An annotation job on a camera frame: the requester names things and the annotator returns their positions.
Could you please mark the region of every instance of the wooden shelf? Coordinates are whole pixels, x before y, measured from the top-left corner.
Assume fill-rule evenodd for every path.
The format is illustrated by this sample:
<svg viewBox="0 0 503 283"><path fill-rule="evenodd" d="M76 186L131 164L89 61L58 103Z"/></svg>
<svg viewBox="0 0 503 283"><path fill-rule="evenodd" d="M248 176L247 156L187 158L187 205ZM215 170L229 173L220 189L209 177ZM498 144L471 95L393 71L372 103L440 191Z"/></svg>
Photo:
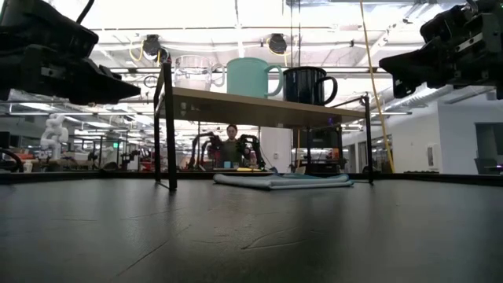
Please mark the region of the wooden shelf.
<svg viewBox="0 0 503 283"><path fill-rule="evenodd" d="M364 119L365 113L301 103L173 88L174 118L262 127L323 127ZM160 117L164 118L161 101Z"/></svg>

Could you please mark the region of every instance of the yellow object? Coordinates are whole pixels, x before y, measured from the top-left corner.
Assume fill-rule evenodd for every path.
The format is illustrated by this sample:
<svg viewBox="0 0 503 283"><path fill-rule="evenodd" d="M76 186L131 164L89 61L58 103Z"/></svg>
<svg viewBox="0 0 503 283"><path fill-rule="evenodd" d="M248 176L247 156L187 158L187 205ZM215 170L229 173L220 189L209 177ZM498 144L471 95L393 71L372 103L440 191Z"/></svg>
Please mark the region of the yellow object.
<svg viewBox="0 0 503 283"><path fill-rule="evenodd" d="M131 59L135 60L135 61L140 61L142 58L143 58L143 42L145 40L142 40L141 41L141 50L140 50L140 57L139 58L135 58L133 56L133 51L131 50L131 48L129 49L129 56L131 56Z"/></svg>
<svg viewBox="0 0 503 283"><path fill-rule="evenodd" d="M393 162L393 156L391 155L390 145L387 140L386 126L384 125L384 117L383 117L383 113L380 109L380 101L379 101L379 98L377 97L376 83L374 81L374 71L372 68L372 61L370 60L371 58L370 58L370 48L369 48L369 36L367 35L367 27L365 26L365 13L363 12L363 0L360 0L360 10L362 11L363 32L365 34L365 46L367 49L367 58L369 59L369 70L370 70L370 79L372 80L372 89L374 92L374 98L376 99L377 110L379 111L380 124L383 128L383 138L384 138L384 144L386 145L387 158L390 160L391 172L395 173L395 163Z"/></svg>

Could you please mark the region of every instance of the teal mug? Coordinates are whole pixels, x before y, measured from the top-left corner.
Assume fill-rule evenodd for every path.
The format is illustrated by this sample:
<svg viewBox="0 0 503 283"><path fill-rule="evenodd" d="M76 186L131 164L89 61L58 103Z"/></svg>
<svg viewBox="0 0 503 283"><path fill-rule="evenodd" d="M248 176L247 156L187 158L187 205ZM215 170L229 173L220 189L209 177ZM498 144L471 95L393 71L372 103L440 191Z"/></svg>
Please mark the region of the teal mug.
<svg viewBox="0 0 503 283"><path fill-rule="evenodd" d="M276 68L279 83L269 93L269 71ZM227 93L248 97L267 98L280 93L283 87L283 71L280 66L269 65L258 58L237 58L227 63Z"/></svg>

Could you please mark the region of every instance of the workbench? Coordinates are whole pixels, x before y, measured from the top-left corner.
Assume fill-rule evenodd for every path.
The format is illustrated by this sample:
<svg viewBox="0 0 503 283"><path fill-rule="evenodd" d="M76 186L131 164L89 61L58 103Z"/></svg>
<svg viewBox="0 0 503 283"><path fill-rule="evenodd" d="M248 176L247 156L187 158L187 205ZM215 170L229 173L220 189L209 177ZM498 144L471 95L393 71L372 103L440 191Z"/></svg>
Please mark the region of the workbench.
<svg viewBox="0 0 503 283"><path fill-rule="evenodd" d="M0 185L0 281L503 282L500 187L51 179Z"/></svg>

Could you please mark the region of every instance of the person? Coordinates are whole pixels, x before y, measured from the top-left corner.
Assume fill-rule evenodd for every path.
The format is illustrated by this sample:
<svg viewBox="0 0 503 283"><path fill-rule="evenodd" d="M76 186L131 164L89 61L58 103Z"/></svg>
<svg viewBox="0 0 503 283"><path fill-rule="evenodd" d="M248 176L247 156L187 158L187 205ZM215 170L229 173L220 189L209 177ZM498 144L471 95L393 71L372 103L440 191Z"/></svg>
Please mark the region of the person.
<svg viewBox="0 0 503 283"><path fill-rule="evenodd" d="M221 151L221 167L224 167L226 161L230 162L231 167L235 167L235 164L241 165L241 153L237 151L237 126L230 124L227 126L227 137L226 141L223 142L223 147ZM250 149L245 149L244 154L250 153Z"/></svg>

